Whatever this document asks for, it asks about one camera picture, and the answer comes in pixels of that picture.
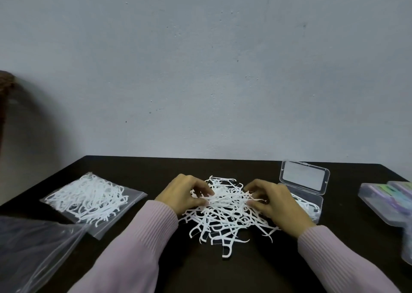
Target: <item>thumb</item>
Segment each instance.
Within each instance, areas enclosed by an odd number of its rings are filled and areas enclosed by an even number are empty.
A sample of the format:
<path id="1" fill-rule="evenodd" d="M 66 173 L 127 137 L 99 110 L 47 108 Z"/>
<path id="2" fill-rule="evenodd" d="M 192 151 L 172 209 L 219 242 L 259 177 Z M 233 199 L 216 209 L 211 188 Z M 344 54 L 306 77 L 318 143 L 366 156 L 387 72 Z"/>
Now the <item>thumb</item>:
<path id="1" fill-rule="evenodd" d="M 201 197 L 192 197 L 190 200 L 192 207 L 209 206 L 209 201 Z"/>
<path id="2" fill-rule="evenodd" d="M 270 205 L 268 205 L 268 204 L 263 204 L 259 201 L 248 200 L 246 202 L 246 205 L 248 205 L 251 208 L 257 210 L 258 212 L 261 212 L 266 217 L 271 217 L 271 215 L 270 215 Z"/>

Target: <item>sweater sleeve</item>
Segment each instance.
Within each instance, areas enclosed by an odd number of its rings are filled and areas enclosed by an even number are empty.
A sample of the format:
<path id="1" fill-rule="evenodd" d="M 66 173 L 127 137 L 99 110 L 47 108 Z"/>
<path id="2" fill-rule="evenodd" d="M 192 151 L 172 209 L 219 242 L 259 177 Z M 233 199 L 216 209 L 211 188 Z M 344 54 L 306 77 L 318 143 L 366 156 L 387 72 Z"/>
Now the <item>sweater sleeve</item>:
<path id="1" fill-rule="evenodd" d="M 154 292 L 159 257 L 177 227 L 170 207 L 147 201 L 69 293 Z"/>
<path id="2" fill-rule="evenodd" d="M 399 292 L 378 267 L 349 249 L 325 226 L 307 229 L 297 244 L 299 254 L 327 292 Z"/>

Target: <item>person's right hand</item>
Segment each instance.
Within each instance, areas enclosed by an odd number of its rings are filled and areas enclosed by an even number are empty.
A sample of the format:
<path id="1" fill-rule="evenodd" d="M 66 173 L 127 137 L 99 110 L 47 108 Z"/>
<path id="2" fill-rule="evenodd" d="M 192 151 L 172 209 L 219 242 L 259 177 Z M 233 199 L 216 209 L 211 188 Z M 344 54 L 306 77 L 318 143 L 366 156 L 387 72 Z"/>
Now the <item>person's right hand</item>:
<path id="1" fill-rule="evenodd" d="M 246 204 L 271 218 L 279 228 L 295 238 L 306 229 L 316 226 L 285 185 L 255 179 L 244 187 L 244 191 L 254 192 L 254 199 L 267 197 L 268 204 L 254 200 L 249 200 Z"/>

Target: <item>hand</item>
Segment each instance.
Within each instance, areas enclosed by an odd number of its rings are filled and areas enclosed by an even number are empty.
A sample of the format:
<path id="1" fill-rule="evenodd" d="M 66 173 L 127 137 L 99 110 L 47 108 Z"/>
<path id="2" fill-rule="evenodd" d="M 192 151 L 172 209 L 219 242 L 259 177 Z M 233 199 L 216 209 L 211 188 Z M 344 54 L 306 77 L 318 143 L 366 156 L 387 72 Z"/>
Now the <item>hand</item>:
<path id="1" fill-rule="evenodd" d="M 309 215 L 295 201 L 285 185 L 255 179 L 244 187 L 254 192 L 253 198 L 268 197 L 269 204 L 249 200 L 247 205 L 261 212 L 287 234 L 298 238 L 306 229 L 316 226 Z"/>
<path id="2" fill-rule="evenodd" d="M 194 189 L 197 198 L 190 194 L 192 189 Z M 201 198 L 202 194 L 207 197 L 215 193 L 203 180 L 180 174 L 167 185 L 155 201 L 165 203 L 174 210 L 176 215 L 180 216 L 189 208 L 207 206 L 209 202 Z"/>

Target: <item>pile of floss picks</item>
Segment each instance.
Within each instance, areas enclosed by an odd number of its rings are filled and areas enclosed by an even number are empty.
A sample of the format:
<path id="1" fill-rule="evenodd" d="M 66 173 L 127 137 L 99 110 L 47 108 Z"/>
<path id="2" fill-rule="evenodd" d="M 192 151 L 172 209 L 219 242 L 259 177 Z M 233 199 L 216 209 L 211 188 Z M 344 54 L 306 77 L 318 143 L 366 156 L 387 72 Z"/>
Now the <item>pile of floss picks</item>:
<path id="1" fill-rule="evenodd" d="M 59 212 L 74 215 L 79 222 L 95 226 L 116 216 L 119 207 L 127 204 L 124 187 L 104 180 L 91 172 L 69 183 L 44 199 Z"/>
<path id="2" fill-rule="evenodd" d="M 292 197 L 296 200 L 300 207 L 304 209 L 304 211 L 311 217 L 312 220 L 319 219 L 321 216 L 321 209 L 314 203 L 308 202 L 301 197 L 291 193 Z"/>
<path id="3" fill-rule="evenodd" d="M 190 238 L 194 236 L 194 232 L 197 232 L 200 233 L 200 243 L 206 242 L 208 237 L 212 245 L 221 243 L 223 247 L 229 249 L 228 254 L 223 253 L 223 258 L 230 257 L 234 242 L 249 241 L 243 241 L 237 237 L 240 229 L 256 226 L 264 236 L 272 240 L 271 234 L 279 228 L 269 226 L 267 221 L 260 217 L 259 212 L 245 204 L 252 197 L 249 192 L 242 191 L 243 184 L 236 185 L 236 179 L 213 176 L 210 176 L 206 182 L 215 193 L 211 197 L 204 197 L 209 201 L 209 206 L 190 209 L 180 219 L 186 223 L 190 220 L 197 222 L 197 226 L 189 232 Z M 193 197 L 196 197 L 193 190 L 191 193 Z"/>

